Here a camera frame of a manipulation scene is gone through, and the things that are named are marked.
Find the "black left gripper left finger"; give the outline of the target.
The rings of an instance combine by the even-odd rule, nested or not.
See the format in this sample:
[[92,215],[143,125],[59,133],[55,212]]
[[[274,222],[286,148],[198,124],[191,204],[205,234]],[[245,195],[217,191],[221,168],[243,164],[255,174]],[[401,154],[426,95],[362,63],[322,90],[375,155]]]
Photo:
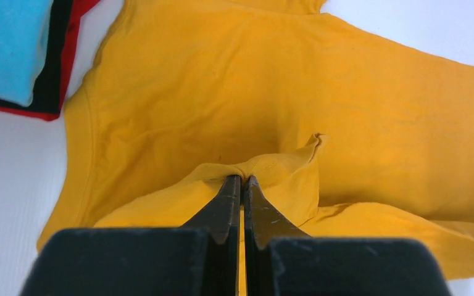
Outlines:
[[241,178],[177,228],[73,228],[53,235],[22,295],[237,295]]

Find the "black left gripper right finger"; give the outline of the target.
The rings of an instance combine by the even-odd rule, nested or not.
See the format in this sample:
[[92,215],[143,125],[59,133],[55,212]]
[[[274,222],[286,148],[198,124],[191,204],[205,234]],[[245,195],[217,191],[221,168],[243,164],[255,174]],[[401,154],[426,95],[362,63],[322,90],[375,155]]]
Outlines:
[[312,237],[250,177],[244,190],[248,295],[449,295],[428,249],[403,238]]

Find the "yellow t-shirt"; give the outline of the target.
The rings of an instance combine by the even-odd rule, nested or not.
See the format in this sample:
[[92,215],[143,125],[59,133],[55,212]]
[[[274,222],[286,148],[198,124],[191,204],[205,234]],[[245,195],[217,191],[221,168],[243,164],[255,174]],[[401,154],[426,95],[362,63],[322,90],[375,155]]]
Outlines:
[[312,237],[423,244],[474,278],[474,66],[321,1],[127,1],[65,107],[68,169],[39,239],[177,228],[241,178]]

